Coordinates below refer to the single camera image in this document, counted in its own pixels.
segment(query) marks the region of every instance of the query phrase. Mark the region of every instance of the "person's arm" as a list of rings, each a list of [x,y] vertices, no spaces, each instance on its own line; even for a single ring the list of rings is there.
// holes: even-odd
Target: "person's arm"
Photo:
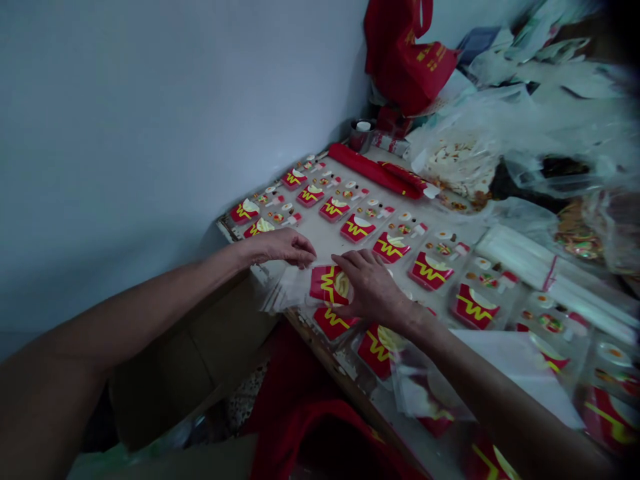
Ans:
[[[336,313],[374,320],[427,354],[522,478],[612,478],[613,466],[588,438],[428,317],[396,286],[380,258],[360,250],[333,260],[355,290],[354,302]]]
[[[0,465],[8,478],[64,478],[109,372],[236,273],[315,259],[291,229],[263,233],[126,290],[28,344],[0,365]]]

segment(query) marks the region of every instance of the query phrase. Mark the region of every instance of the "red bag with yellow text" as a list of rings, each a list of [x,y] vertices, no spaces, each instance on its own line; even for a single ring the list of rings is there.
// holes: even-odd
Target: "red bag with yellow text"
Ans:
[[[365,70],[406,117],[428,108],[457,64],[458,52],[440,42],[415,44],[429,30],[432,14],[433,0],[369,0]]]

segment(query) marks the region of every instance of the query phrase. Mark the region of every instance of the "white plastic strip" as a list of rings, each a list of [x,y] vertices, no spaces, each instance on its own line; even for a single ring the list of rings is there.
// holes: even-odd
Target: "white plastic strip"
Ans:
[[[524,282],[542,289],[555,255],[538,243],[503,225],[492,227],[476,246],[484,257],[502,262]],[[636,345],[640,302],[602,280],[558,259],[549,295],[596,328],[628,345]]]

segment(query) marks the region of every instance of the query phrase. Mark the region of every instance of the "small metal cup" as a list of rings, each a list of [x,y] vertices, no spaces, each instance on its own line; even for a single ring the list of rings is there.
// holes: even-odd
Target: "small metal cup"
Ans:
[[[357,128],[358,123],[367,122],[371,128],[367,131],[360,131]],[[375,130],[375,120],[358,119],[351,122],[351,134],[349,135],[349,148],[355,152],[364,155],[369,151],[371,140],[373,140],[373,131]]]

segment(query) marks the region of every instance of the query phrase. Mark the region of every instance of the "white wall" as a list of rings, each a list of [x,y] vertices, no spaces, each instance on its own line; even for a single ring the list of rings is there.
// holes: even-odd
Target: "white wall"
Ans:
[[[0,331],[222,246],[229,202],[366,106],[366,6],[2,2]]]

